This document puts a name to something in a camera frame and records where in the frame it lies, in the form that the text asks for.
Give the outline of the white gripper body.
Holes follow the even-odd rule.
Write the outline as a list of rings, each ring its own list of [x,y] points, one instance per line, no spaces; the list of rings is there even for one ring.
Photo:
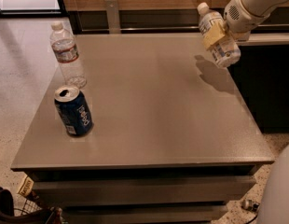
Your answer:
[[[256,16],[249,12],[241,0],[231,0],[224,11],[227,27],[234,34],[248,33],[267,18],[268,15]]]

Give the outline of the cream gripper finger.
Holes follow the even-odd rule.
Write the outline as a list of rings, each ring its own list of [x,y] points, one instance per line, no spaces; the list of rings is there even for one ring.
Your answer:
[[[234,37],[237,41],[247,41],[250,37],[251,32],[245,32],[245,33],[235,33]]]
[[[212,24],[203,23],[201,28],[202,43],[206,50],[209,50],[213,45],[227,36],[227,23],[225,21],[215,21]]]

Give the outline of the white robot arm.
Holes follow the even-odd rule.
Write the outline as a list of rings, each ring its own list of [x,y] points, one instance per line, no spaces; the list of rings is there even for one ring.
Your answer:
[[[273,10],[289,0],[230,0],[223,15],[198,5],[199,28],[206,50],[218,67],[230,67],[249,99],[248,106],[264,132],[289,132],[289,46],[258,46],[240,50],[236,43]],[[289,224],[289,144],[271,166],[257,224]]]

